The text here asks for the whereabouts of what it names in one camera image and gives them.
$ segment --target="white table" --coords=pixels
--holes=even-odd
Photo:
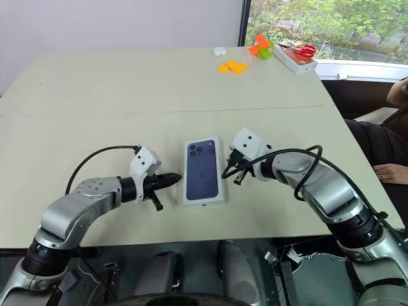
[[[246,62],[241,75],[218,65]],[[317,75],[295,76],[276,58],[246,48],[47,54],[33,61],[0,100],[0,247],[27,247],[42,211],[62,196],[77,164],[109,145],[143,144],[159,173],[183,172],[184,143],[220,136],[223,159],[245,126],[275,149],[321,144],[378,210],[403,226]],[[91,159],[74,185],[128,174],[131,150]],[[149,201],[125,203],[91,226],[83,245],[122,245],[329,233],[308,204],[278,182],[228,180],[227,204],[183,207],[182,184]]]

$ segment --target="green foliage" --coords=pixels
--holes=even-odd
[[[245,44],[253,45],[259,33],[277,42],[311,43],[321,59],[364,61],[371,52],[407,64],[408,1],[252,0]],[[363,39],[368,35],[371,40]]]

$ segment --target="person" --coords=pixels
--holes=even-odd
[[[345,120],[408,228],[408,78],[392,86],[387,102],[400,109],[381,125]]]

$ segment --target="black cable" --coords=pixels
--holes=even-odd
[[[312,175],[313,171],[316,169],[317,165],[320,162],[321,154],[323,153],[323,148],[322,148],[321,145],[314,145],[313,147],[310,147],[310,148],[306,149],[308,151],[312,151],[312,150],[316,150],[316,149],[317,149],[317,157],[314,159],[312,166],[310,167],[310,169],[308,170],[306,175],[301,179],[299,184],[296,186],[295,191],[293,193],[295,198],[297,200],[299,200],[299,201],[305,201],[304,198],[299,196],[299,191],[303,187],[303,185],[306,183],[306,181],[309,179],[309,177]]]
[[[109,295],[112,297],[112,299],[114,301],[116,301],[116,297],[113,294],[112,290],[108,287],[108,285],[106,284],[106,282],[102,279],[102,277],[99,276],[99,274],[97,273],[97,271],[95,271],[93,269],[93,267],[91,267],[91,265],[88,263],[88,261],[84,258],[84,255],[82,254],[82,250],[81,247],[78,246],[76,248],[76,251],[78,252],[79,258],[82,260],[82,262],[85,264],[85,266],[88,268],[89,271],[92,272],[92,274],[95,276],[95,278],[98,279],[98,281],[101,282],[102,286],[105,287],[105,289],[109,292]]]
[[[137,145],[115,145],[113,147],[107,147],[107,148],[103,148],[100,149],[98,151],[93,152],[91,155],[89,155],[87,158],[85,158],[78,166],[77,168],[74,170],[74,172],[72,173],[71,177],[69,178],[68,181],[68,185],[66,186],[65,189],[65,195],[69,194],[70,190],[71,190],[71,186],[72,183],[76,177],[76,175],[78,174],[79,170],[81,170],[82,166],[88,161],[90,160],[92,157],[94,157],[95,155],[102,153],[104,151],[108,151],[108,150],[115,150],[115,149],[133,149],[135,151],[135,153],[137,153],[140,148]]]
[[[245,170],[248,167],[251,167],[252,165],[265,160],[266,158],[269,157],[274,157],[276,155],[279,154],[283,154],[283,153],[291,153],[291,152],[298,152],[298,153],[304,153],[306,155],[309,156],[313,156],[316,159],[319,158],[320,161],[324,162],[325,164],[327,164],[329,167],[331,167],[333,170],[335,170],[337,173],[341,174],[344,179],[347,181],[347,183],[349,183],[349,185],[354,189],[354,191],[356,191],[357,195],[361,198],[361,200],[364,202],[364,204],[366,204],[366,206],[371,209],[372,213],[377,217],[377,219],[379,220],[380,223],[382,223],[389,231],[390,233],[394,236],[395,239],[398,240],[399,244],[401,246],[404,247],[404,249],[406,249],[408,251],[408,244],[406,242],[404,242],[404,239],[401,238],[401,236],[397,233],[397,231],[387,222],[384,220],[384,216],[382,214],[379,214],[374,207],[370,204],[370,202],[367,200],[367,198],[365,197],[365,195],[362,193],[362,191],[360,190],[360,188],[353,182],[353,180],[347,175],[345,174],[339,167],[337,167],[335,164],[333,164],[331,161],[323,158],[323,157],[319,157],[318,154],[315,154],[313,152],[310,152],[308,150],[303,150],[303,149],[283,149],[283,150],[278,150],[278,151],[274,151],[268,154],[265,154],[264,156],[260,156],[252,161],[249,161],[248,163],[245,163],[239,167],[237,167],[236,169],[232,170],[229,173],[222,173],[221,178],[222,179],[226,179],[234,174],[237,174],[238,172],[241,172],[242,170]]]

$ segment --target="red scissors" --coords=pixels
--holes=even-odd
[[[310,59],[316,53],[316,48],[312,45],[298,45],[293,48],[296,54]]]

